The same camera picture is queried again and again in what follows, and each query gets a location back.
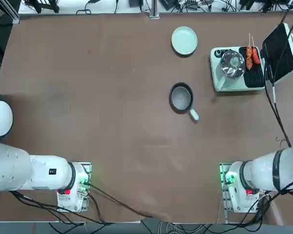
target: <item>metal pot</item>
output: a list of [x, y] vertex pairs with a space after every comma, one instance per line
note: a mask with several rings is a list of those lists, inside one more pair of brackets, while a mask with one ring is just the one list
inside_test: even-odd
[[216, 72], [217, 77], [220, 78], [216, 91], [220, 91], [223, 86], [233, 86], [245, 72], [245, 60], [239, 52], [227, 50], [222, 55]]

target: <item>black control knob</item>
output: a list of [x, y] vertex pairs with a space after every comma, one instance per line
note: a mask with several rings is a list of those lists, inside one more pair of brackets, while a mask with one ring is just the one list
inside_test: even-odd
[[217, 58], [220, 58], [220, 57], [221, 57], [221, 51], [220, 51], [220, 50], [216, 50], [216, 51], [215, 51], [215, 56], [216, 56]]

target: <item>sausage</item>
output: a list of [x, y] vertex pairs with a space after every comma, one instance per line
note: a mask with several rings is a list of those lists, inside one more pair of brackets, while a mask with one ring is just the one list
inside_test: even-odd
[[260, 64], [260, 60], [259, 60], [259, 57], [258, 57], [256, 48], [253, 48], [253, 50], [252, 50], [252, 58], [253, 58], [253, 62], [256, 65], [259, 65]]
[[247, 57], [246, 58], [246, 68], [250, 70], [252, 67], [253, 67], [252, 59], [250, 57]]
[[252, 51], [252, 47], [251, 46], [248, 46], [248, 47], [246, 47], [246, 57], [252, 57], [252, 53], [253, 53], [253, 51]]

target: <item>red sausage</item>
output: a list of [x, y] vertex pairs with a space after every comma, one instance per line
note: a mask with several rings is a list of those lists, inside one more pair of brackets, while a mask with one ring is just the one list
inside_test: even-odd
[[258, 57], [258, 54], [257, 54], [257, 50], [256, 48], [253, 48], [253, 53], [252, 53], [252, 58], [253, 58], [253, 61], [256, 65], [259, 65], [260, 64], [260, 60], [259, 60], [259, 57]]

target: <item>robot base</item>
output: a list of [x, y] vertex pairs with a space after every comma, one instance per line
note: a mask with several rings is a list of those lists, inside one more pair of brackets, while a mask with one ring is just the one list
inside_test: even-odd
[[[259, 199], [259, 192], [252, 194], [246, 190], [241, 183], [239, 176], [242, 162], [234, 162], [225, 176], [224, 186], [228, 189], [233, 212], [247, 213], [256, 200]], [[254, 205], [250, 213], [256, 212], [257, 205]]]
[[[65, 194], [59, 194], [58, 197], [58, 206], [68, 209], [73, 212], [83, 212], [88, 210], [89, 197], [88, 191], [90, 187], [84, 185], [84, 182], [90, 183], [91, 179], [91, 162], [72, 162], [76, 178], [75, 183], [71, 190], [65, 191]], [[67, 212], [62, 209], [58, 209], [60, 212]]]

